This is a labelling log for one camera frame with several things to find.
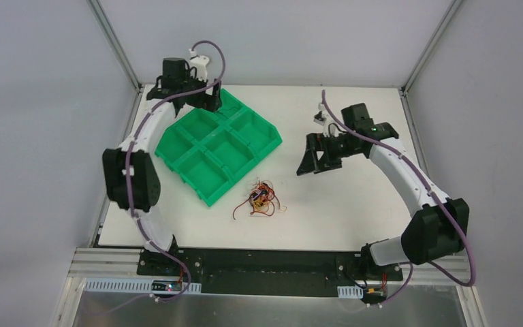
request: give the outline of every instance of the red wire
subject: red wire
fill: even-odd
[[[387,285],[387,275],[386,273],[382,274],[382,286],[380,287],[383,291],[385,291],[385,287]]]
[[[236,210],[246,202],[249,202],[249,205],[252,208],[252,211],[249,213],[250,215],[261,213],[268,217],[273,216],[276,212],[276,204],[273,202],[274,199],[277,201],[277,207],[281,207],[280,201],[277,198],[273,187],[274,185],[270,181],[258,181],[255,184],[254,190],[249,194],[249,197],[234,209],[234,212],[232,213],[234,220],[236,220]]]
[[[183,282],[183,268],[182,267],[179,267],[179,279],[177,280],[177,284]]]

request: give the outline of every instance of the white table surface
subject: white table surface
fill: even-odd
[[[151,87],[145,88],[144,99]],[[365,156],[343,159],[338,170],[296,176],[306,134],[322,129],[313,122],[321,87],[224,88],[275,125],[283,143],[210,208],[179,175],[153,157],[161,181],[158,205],[181,247],[355,251],[366,243],[402,234],[410,220],[408,210],[385,175]],[[328,104],[340,118],[342,108],[364,102],[375,123],[392,124],[416,162],[397,89],[325,89]],[[142,101],[133,128],[145,110],[146,102]],[[180,116],[188,111],[183,108]],[[274,184],[287,211],[272,217],[251,217],[246,204],[233,220],[233,209],[247,198],[256,177]],[[114,202],[109,206],[99,245],[143,245],[131,217]]]

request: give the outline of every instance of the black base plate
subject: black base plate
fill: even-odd
[[[361,274],[360,252],[172,248],[170,253],[209,294],[336,297],[337,287],[354,285],[353,280],[381,281],[383,273],[388,281],[402,280],[397,265]],[[137,274],[179,276],[179,269],[164,255],[142,250]]]

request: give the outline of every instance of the aluminum frame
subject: aluminum frame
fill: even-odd
[[[107,18],[107,15],[105,14],[103,7],[101,6],[101,3],[99,2],[99,0],[87,0],[87,3],[89,4],[91,11],[95,15],[95,18],[97,19],[97,22],[99,23],[99,26],[101,27],[101,30],[105,35],[105,38],[111,46],[111,49],[113,49],[113,53],[117,57],[119,64],[123,68],[123,71],[127,75],[129,81],[131,82],[131,85],[137,92],[139,92],[139,90],[141,89],[141,82],[139,81],[139,78],[133,70],[133,66],[131,66],[131,63],[129,62],[129,59],[125,54],[125,51],[123,50],[123,47],[121,46],[121,43],[119,42],[119,39],[117,38],[117,35],[113,30],[113,27],[111,27],[109,19]]]
[[[128,118],[127,126],[123,133],[123,138],[131,131],[133,120],[137,114],[138,105],[142,98],[142,84],[138,80],[131,63],[127,59],[127,55],[123,47],[119,43],[117,36],[103,8],[98,0],[87,0],[92,12],[94,13],[98,23],[101,26],[108,42],[110,43],[119,63],[123,67],[128,79],[133,88],[138,92],[136,99],[131,108]],[[458,12],[464,0],[452,0],[442,20],[440,21],[435,32],[432,34],[428,45],[425,47],[423,53],[418,59],[413,71],[405,82],[400,91],[400,98],[402,100],[402,107],[406,115],[407,122],[411,128],[412,139],[415,147],[416,156],[420,168],[427,174],[428,169],[422,143],[416,129],[416,124],[413,120],[410,107],[408,105],[408,91],[416,81],[419,73],[431,57],[436,45],[442,38],[446,28],[451,22],[452,18]],[[97,224],[90,239],[90,246],[94,245],[97,235],[102,228],[105,215],[107,213],[109,201],[107,197],[101,206],[100,212],[97,216]],[[137,276],[137,264],[139,260],[140,249],[102,249],[102,248],[77,248],[74,254],[72,264],[67,274],[65,286],[61,294],[61,299],[57,306],[55,319],[52,323],[54,327],[70,327],[73,326],[75,316],[77,314],[78,305],[81,295],[84,291],[86,281],[88,278],[109,278],[109,279],[177,279],[178,277],[168,276]],[[468,260],[465,256],[453,255],[437,260],[437,263],[448,269],[455,277],[459,279],[467,279],[469,276]],[[409,273],[409,267],[403,266],[402,271],[405,275]],[[388,282],[388,284],[396,285],[401,282]],[[453,281],[449,280],[441,272],[434,267],[424,264],[417,266],[414,270],[411,285],[455,285]],[[466,324],[472,327],[488,326],[484,315],[484,310],[476,290],[476,287],[460,287],[456,286],[456,291],[460,300],[460,305],[464,313]]]

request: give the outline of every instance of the metal sheet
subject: metal sheet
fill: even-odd
[[[359,300],[277,296],[188,295],[168,304],[137,294],[85,292],[74,326],[464,326],[452,286],[409,286],[396,301],[367,309]]]

